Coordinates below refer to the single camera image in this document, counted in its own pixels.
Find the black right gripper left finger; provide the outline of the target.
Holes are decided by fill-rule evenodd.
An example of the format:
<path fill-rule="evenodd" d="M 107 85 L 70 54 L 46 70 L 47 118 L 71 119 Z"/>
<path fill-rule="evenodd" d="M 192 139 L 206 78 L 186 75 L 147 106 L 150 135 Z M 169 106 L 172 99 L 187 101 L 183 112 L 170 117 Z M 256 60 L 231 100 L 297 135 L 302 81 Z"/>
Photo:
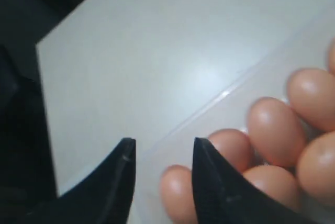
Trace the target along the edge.
<path fill-rule="evenodd" d="M 84 180 L 26 216 L 26 223 L 126 223 L 136 181 L 136 141 L 123 138 Z"/>

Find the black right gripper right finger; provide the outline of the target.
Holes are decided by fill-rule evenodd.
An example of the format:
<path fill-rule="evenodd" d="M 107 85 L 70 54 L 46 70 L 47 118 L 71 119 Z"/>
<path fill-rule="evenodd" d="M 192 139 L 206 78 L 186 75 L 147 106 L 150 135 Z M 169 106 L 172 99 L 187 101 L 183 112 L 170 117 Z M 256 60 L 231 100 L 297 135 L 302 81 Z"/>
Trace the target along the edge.
<path fill-rule="evenodd" d="M 205 138 L 194 140 L 192 189 L 198 223 L 313 223 L 255 188 Z"/>

